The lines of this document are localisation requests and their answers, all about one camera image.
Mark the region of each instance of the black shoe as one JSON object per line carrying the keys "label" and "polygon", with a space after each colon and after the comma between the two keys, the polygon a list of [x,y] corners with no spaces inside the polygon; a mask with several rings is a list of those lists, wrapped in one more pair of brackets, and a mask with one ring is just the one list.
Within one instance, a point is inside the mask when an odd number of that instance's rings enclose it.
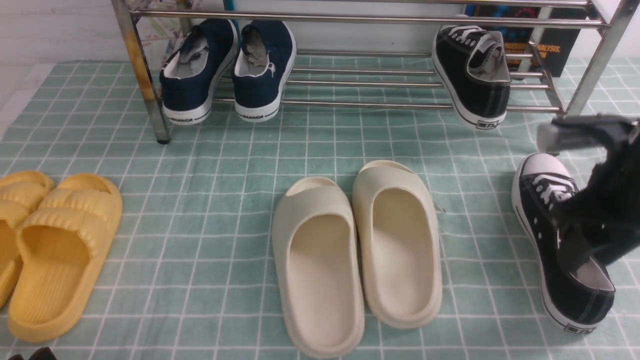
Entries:
{"label": "black shoe", "polygon": [[462,120],[481,130],[500,125],[511,85],[500,31],[443,26],[433,41],[431,57]]}
{"label": "black shoe", "polygon": [[[11,356],[9,360],[24,360],[22,355],[17,354]],[[56,360],[56,357],[53,355],[53,352],[48,347],[39,348],[33,355],[29,358],[29,360]]]}
{"label": "black shoe", "polygon": [[231,73],[235,108],[248,122],[278,114],[287,78],[296,61],[296,39],[282,21],[253,21],[242,30],[241,51]]}
{"label": "black shoe", "polygon": [[511,201],[520,225],[538,254],[540,290],[545,310],[566,331],[593,331],[613,305],[616,288],[606,268],[589,258],[575,272],[557,259],[561,239],[550,212],[578,191],[562,163],[549,154],[532,154],[513,179]]}
{"label": "black shoe", "polygon": [[209,116],[214,87],[237,52],[238,35],[231,20],[207,19],[193,27],[160,72],[162,109],[169,121],[193,125]]}
{"label": "black shoe", "polygon": [[38,351],[34,352],[29,360],[56,360],[56,357],[53,355],[50,348],[42,347],[39,348]]}

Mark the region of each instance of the navy canvas shoe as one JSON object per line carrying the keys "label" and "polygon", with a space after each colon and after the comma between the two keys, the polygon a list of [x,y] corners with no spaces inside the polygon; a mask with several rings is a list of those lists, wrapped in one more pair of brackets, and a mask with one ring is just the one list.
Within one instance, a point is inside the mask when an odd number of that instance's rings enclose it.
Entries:
{"label": "navy canvas shoe", "polygon": [[231,75],[236,112],[249,122],[273,118],[296,59],[296,40],[282,21],[253,21],[242,30],[242,45]]}
{"label": "navy canvas shoe", "polygon": [[231,20],[208,19],[191,30],[160,71],[163,111],[176,125],[197,124],[211,112],[213,92],[236,57],[238,35]]}

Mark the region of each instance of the yellow slide sandal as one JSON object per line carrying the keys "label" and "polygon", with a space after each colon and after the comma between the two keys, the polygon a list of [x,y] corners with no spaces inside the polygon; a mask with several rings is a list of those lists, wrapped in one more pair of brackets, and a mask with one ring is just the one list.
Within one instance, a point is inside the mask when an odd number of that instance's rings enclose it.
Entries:
{"label": "yellow slide sandal", "polygon": [[0,179],[0,307],[13,291],[22,269],[16,230],[55,184],[45,174],[22,171]]}
{"label": "yellow slide sandal", "polygon": [[24,341],[54,339],[80,319],[122,217],[109,180],[64,180],[18,231],[24,266],[9,304],[9,331]]}

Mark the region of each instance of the shoe rack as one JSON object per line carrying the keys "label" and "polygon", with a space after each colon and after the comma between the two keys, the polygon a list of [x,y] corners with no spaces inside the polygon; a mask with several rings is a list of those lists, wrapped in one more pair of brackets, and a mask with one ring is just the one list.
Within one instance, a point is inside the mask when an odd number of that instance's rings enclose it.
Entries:
{"label": "shoe rack", "polygon": [[[350,1],[384,1],[384,0],[350,0]],[[386,16],[353,16],[328,15],[320,13],[276,13],[276,12],[234,12],[218,11],[203,12],[190,10],[188,0],[177,0],[176,10],[157,10],[147,8],[148,1],[136,0],[129,6],[128,0],[111,0],[113,9],[120,25],[120,31],[127,47],[133,69],[140,86],[140,92],[154,128],[157,141],[161,144],[169,143],[170,132],[167,121],[161,109],[161,100],[153,85],[151,72],[145,58],[145,52],[140,42],[136,24],[142,17],[175,17],[180,19],[183,33],[191,29],[190,18],[197,19],[237,19],[237,20],[283,20],[289,22],[343,22],[343,23],[373,23],[373,24],[428,24],[428,25],[478,25],[505,26],[516,28],[533,28],[528,49],[521,54],[507,54],[508,58],[523,60],[520,69],[527,69],[532,59],[542,64],[541,72],[512,72],[512,78],[533,78],[540,83],[515,83],[512,90],[534,90],[545,92],[550,106],[511,105],[508,111],[529,113],[553,113],[556,115],[580,115],[587,104],[589,96],[596,87],[611,55],[615,51],[620,39],[624,35],[640,0],[621,0],[614,15],[606,19],[602,8],[592,0],[402,0],[404,3],[440,3],[440,4],[477,4],[477,5],[512,5],[531,6],[541,8],[537,19],[523,18],[493,18],[493,17],[386,17]],[[588,14],[587,19],[549,19],[551,8],[582,8]],[[557,29],[595,29],[600,35],[598,47],[587,66],[576,91],[566,104],[554,84],[554,79],[545,67],[545,61],[537,50],[542,30],[544,28]],[[313,51],[298,49],[298,55],[314,56],[376,56],[376,57],[430,57],[428,53],[358,53],[348,51]],[[433,70],[406,69],[361,69],[361,68],[331,68],[331,67],[294,67],[293,73],[298,74],[342,74],[342,75],[373,75],[373,76],[434,76]],[[405,81],[334,81],[334,80],[302,80],[290,79],[288,85],[306,86],[350,86],[373,88],[441,88],[441,83],[405,82]],[[233,102],[233,98],[220,97],[216,102]],[[351,101],[314,101],[302,99],[284,99],[282,104],[299,106],[325,106],[335,108],[374,108],[374,109],[406,109],[406,110],[446,110],[452,109],[451,104],[443,103],[378,103]]]}

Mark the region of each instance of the floor mat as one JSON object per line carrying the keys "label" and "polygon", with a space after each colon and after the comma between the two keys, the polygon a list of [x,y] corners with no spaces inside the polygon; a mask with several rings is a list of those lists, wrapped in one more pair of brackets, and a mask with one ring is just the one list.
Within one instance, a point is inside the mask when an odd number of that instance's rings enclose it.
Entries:
{"label": "floor mat", "polygon": [[[420,59],[298,63],[431,68]],[[585,68],[584,60],[570,60],[558,81],[565,100]],[[444,89],[290,86],[287,93],[450,102]],[[543,92],[512,94],[513,104],[547,103]],[[640,115],[639,99],[640,59],[614,59],[587,111]],[[304,176],[327,176],[350,195],[360,167],[376,159],[413,169],[442,210],[444,299],[438,318],[412,331],[382,325],[367,311],[364,338],[345,359],[640,357],[638,251],[610,267],[616,303],[593,334],[568,334],[541,308],[534,251],[510,191],[516,166],[536,149],[536,126],[550,115],[510,113],[496,131],[475,133],[451,111],[286,106],[273,120],[250,124],[217,104],[203,123],[174,128],[165,146],[147,119],[130,65],[61,63],[0,142],[0,174],[40,170],[58,183],[96,172],[124,198],[120,230],[84,316],[47,344],[59,359],[304,358],[282,318],[269,242],[272,210]],[[583,186],[602,155],[573,151],[560,159]],[[0,359],[39,347],[15,340],[6,323],[5,307]]]}

